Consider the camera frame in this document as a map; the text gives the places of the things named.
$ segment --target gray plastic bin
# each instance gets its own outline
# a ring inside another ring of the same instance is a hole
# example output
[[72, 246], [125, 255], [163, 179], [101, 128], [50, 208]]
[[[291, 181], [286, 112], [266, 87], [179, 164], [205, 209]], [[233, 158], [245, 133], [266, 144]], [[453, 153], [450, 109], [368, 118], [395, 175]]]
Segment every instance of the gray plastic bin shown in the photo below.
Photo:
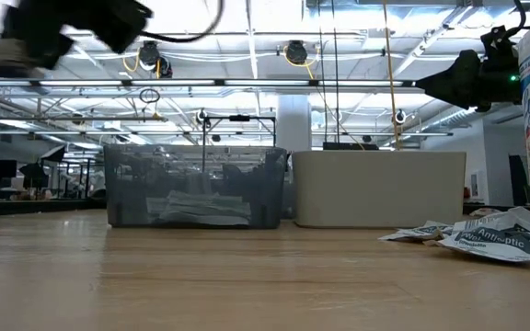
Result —
[[286, 152], [272, 147], [107, 145], [112, 226], [277, 228]]

